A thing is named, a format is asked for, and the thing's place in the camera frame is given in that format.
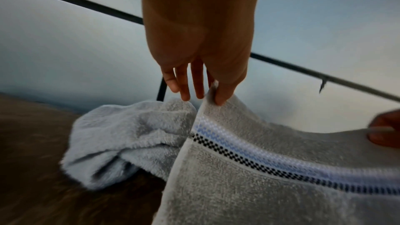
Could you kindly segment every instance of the brown surface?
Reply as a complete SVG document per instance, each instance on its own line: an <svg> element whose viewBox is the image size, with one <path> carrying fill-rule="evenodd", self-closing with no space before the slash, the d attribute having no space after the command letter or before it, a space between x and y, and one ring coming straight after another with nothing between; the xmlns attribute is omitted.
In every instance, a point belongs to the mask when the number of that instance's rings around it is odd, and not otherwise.
<svg viewBox="0 0 400 225"><path fill-rule="evenodd" d="M151 224L161 179L140 171L90 192L60 171L77 117L0 95L0 225Z"/></svg>

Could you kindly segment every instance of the towel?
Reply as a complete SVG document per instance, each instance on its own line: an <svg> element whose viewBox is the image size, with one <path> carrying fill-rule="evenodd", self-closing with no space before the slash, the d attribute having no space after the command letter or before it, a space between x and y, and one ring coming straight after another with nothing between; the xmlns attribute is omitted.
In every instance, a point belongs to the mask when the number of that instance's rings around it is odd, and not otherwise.
<svg viewBox="0 0 400 225"><path fill-rule="evenodd" d="M202 103L154 225L400 224L400 150L371 130L307 133L237 97Z"/></svg>
<svg viewBox="0 0 400 225"><path fill-rule="evenodd" d="M192 104L179 99L101 106L74 122L61 168L89 190L139 168L167 180L195 117Z"/></svg>

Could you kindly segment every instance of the drying rack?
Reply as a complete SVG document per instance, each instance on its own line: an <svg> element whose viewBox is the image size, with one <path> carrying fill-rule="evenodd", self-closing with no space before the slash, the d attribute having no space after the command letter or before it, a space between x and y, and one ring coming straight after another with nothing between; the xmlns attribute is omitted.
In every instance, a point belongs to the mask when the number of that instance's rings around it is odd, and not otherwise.
<svg viewBox="0 0 400 225"><path fill-rule="evenodd" d="M116 9L113 9L113 8L110 8L110 7L107 7L104 5L100 5L100 4L97 4L97 3L89 1L89 0L61 0L61 1L68 2L68 3L74 4L74 5L78 5L83 8L91 9L96 12L104 13L104 14L107 14L107 15L110 15L110 16L113 16L116 18L127 20L130 22L136 23L136 24L144 25L143 19L138 16L135 16L135 15L132 15L132 14L129 14L126 12L122 12L122 11L119 11L119 10L116 10ZM276 66L279 66L279 67L282 67L285 69L289 69L292 71L296 71L298 73L302 73L304 75L308 75L308 76L320 79L322 81L322 84L321 84L319 92L322 91L322 89L325 87L327 82L331 82L331 83L336 83L338 85L342 85L342 86L345 86L345 87L348 87L348 88L351 88L354 90L358 90L358 91L361 91L364 93L372 94L372 95L375 95L375 96L378 96L381 98L385 98L385 99L396 101L396 102L400 103L400 97L390 94L390 93L387 93L387 92L383 92L383 91L368 87L368 86L365 86L365 85L360 85L360 84L357 84L354 82L344 80L342 78L337 78L337 77L334 77L331 75L320 73L320 72L317 72L314 70L307 69L305 67L301 67L301 66L294 65L291 63L283 62L283 61L280 61L280 60L277 60L277 59L274 59L274 58L271 58L268 56L256 54L256 53L251 53L250 57L257 59L259 61L265 62L265 63L273 64L273 65L276 65ZM167 84L165 83L164 79L161 79L160 88L158 90L158 95L157 95L157 101L164 101L166 91L167 91Z"/></svg>

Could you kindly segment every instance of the terry cloth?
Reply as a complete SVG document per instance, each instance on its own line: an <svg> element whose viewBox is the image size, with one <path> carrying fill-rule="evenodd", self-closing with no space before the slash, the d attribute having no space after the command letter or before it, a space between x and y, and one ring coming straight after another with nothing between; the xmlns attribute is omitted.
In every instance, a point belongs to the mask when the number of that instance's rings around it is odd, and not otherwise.
<svg viewBox="0 0 400 225"><path fill-rule="evenodd" d="M154 225L400 224L400 150L356 130L263 122L212 93L168 178Z"/></svg>
<svg viewBox="0 0 400 225"><path fill-rule="evenodd" d="M167 180L195 117L193 105L179 99L101 106L74 122L62 169L90 190L139 168Z"/></svg>

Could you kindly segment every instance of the checkered stripe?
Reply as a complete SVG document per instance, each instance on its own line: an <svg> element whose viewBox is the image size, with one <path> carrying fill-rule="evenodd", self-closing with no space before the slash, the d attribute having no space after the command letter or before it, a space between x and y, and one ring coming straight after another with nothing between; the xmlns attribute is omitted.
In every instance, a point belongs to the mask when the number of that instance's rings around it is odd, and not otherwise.
<svg viewBox="0 0 400 225"><path fill-rule="evenodd" d="M392 188L392 187L376 187L370 185L351 185L345 184L341 182L332 182L330 180L318 179L315 177L308 177L299 175L292 172L286 172L283 170L274 169L265 165L261 165L257 162L251 161L227 148L218 145L217 143L203 137L202 135L190 133L189 137L193 139L195 143L198 143L206 148L209 148L216 153L225 156L235 162L238 162L241 165L249 167L253 170L257 170L263 173L267 173L269 175L286 178L290 180L297 180L305 183L311 183L314 185L321 185L324 187L340 190L348 193L358 193L358 194L374 194L374 195L400 195L400 189Z"/></svg>

